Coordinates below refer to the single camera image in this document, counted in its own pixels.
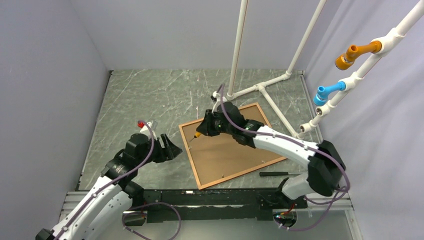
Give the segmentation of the yellow handle screwdriver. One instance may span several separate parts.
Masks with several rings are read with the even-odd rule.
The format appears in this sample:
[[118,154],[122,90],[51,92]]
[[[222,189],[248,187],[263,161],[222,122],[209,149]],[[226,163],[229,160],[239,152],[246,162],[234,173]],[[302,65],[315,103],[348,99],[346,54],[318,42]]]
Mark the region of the yellow handle screwdriver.
[[197,139],[198,137],[200,137],[202,135],[202,133],[200,133],[200,132],[196,132],[195,134],[194,134],[194,136],[192,137],[192,139],[194,140],[194,139]]

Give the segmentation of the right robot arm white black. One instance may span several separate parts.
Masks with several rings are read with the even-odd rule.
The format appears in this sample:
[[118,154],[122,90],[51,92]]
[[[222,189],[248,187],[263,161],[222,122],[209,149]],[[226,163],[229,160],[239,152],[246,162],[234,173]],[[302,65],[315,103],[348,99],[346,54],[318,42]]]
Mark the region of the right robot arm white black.
[[241,145],[286,157],[306,168],[306,173],[286,178],[278,186],[275,200],[282,208],[311,193],[330,197],[335,191],[341,191],[339,182],[346,177],[346,166],[330,141],[309,142],[282,134],[260,121],[245,118],[231,102],[224,102],[215,110],[207,109],[194,137],[220,134],[230,135]]

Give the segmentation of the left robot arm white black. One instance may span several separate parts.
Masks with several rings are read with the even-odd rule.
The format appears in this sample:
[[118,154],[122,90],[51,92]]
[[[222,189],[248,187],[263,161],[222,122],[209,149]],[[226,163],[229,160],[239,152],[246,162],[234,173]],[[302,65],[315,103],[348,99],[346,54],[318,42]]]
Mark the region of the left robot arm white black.
[[107,221],[123,212],[160,204],[133,181],[138,169],[150,162],[164,163],[183,150],[166,134],[159,138],[133,134],[125,147],[107,162],[93,187],[77,206],[52,229],[41,229],[37,240],[88,240],[106,228]]

